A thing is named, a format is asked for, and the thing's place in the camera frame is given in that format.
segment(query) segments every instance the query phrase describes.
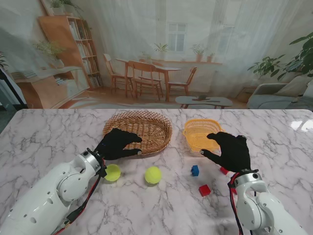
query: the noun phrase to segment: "yellow tennis ball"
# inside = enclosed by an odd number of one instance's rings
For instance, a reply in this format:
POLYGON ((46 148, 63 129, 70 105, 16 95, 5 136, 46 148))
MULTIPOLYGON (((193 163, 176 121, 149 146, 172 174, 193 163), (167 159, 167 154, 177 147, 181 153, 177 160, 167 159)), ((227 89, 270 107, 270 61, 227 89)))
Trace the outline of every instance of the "yellow tennis ball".
POLYGON ((149 184, 157 184, 161 178, 162 173, 156 166, 152 166, 146 170, 145 179, 149 184))
POLYGON ((104 177, 107 181, 116 181, 121 176, 121 170, 118 165, 110 164, 106 169, 107 175, 104 177))

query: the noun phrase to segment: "yellow plastic basket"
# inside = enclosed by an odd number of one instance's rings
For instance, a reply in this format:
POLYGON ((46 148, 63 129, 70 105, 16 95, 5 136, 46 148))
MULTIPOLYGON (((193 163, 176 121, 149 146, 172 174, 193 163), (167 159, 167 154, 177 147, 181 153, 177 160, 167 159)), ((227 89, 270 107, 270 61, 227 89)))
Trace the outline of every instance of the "yellow plastic basket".
POLYGON ((214 151, 220 146, 214 140, 209 140, 206 136, 210 133, 224 131, 219 123, 212 119, 193 119, 185 123, 185 129, 182 132, 193 152, 199 152, 201 149, 214 151))

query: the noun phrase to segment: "vase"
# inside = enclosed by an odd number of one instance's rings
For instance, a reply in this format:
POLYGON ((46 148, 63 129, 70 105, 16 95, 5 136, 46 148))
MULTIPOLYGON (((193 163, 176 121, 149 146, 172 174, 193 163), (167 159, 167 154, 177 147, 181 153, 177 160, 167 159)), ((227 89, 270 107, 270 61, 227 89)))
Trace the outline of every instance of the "vase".
POLYGON ((203 54, 197 54, 196 62, 201 62, 203 54))
POLYGON ((208 62, 208 63, 211 63, 212 62, 212 56, 208 56, 207 58, 206 58, 206 61, 208 62))
POLYGON ((165 52, 158 52, 158 59, 164 61, 165 60, 165 52))
POLYGON ((69 4, 63 4, 64 11, 68 13, 75 13, 75 8, 72 5, 69 4))
POLYGON ((63 9, 60 8, 60 7, 59 7, 59 8, 53 7, 52 10, 53 10, 53 14, 54 14, 55 16, 64 15, 64 11, 63 11, 63 9))

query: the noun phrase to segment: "black glove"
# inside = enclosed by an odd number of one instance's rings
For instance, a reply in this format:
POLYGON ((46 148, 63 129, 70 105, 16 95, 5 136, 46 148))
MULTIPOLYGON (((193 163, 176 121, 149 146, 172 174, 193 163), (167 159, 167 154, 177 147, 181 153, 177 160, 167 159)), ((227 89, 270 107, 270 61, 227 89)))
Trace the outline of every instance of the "black glove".
POLYGON ((201 154, 232 172, 251 170, 249 149, 244 136, 235 137, 229 133, 219 132, 211 133, 207 138, 215 140, 220 145, 222 154, 218 156, 206 149, 202 149, 201 154))
POLYGON ((94 152, 105 160, 115 160, 141 153, 138 148, 124 150, 126 145, 133 142, 139 143, 142 142, 142 139, 135 133, 113 128, 103 137, 94 152))

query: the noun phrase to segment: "potted plant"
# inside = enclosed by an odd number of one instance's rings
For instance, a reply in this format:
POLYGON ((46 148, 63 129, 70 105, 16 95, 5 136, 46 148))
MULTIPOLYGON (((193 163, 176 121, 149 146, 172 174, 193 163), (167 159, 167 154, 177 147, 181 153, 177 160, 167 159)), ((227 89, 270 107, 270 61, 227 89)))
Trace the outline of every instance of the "potted plant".
POLYGON ((204 52, 206 51, 206 48, 203 46, 203 44, 193 44, 191 49, 197 55, 196 61, 200 62, 202 60, 204 52))
POLYGON ((4 70, 4 66, 8 66, 5 64, 5 56, 3 55, 3 52, 0 51, 0 67, 4 70))
POLYGON ((253 73, 258 75, 258 78, 254 80, 252 83, 259 83, 259 80, 264 76, 270 73, 270 77, 274 77, 281 69, 279 65, 279 59, 282 58, 284 55, 279 56, 278 58, 270 58, 265 57, 262 59, 261 62, 254 63, 249 70, 254 69, 253 73))
POLYGON ((75 5, 71 0, 60 0, 61 4, 63 4, 65 12, 75 13, 75 5))
POLYGON ((207 61, 208 63, 211 63, 214 55, 215 55, 214 53, 211 53, 211 54, 206 58, 206 61, 207 61))
POLYGON ((62 60, 58 59, 57 55, 62 53, 66 49, 64 47, 61 47, 58 42, 39 41, 38 43, 34 43, 33 45, 37 50, 39 50, 49 58, 49 60, 51 61, 49 65, 53 69, 61 69, 64 67, 62 60))
POLYGON ((155 45, 156 45, 155 51, 158 51, 159 53, 158 56, 159 60, 165 60, 165 53, 168 51, 167 49, 168 45, 167 44, 162 45, 161 43, 160 44, 155 43, 155 45))
POLYGON ((293 59, 286 64, 284 73, 279 76, 279 79, 286 75, 286 73, 298 72, 302 75, 308 75, 313 77, 313 32, 306 37, 298 38, 289 45, 297 44, 299 42, 306 41, 301 51, 293 57, 293 59))
POLYGON ((60 0, 52 0, 51 7, 55 16, 64 15, 62 3, 60 0))

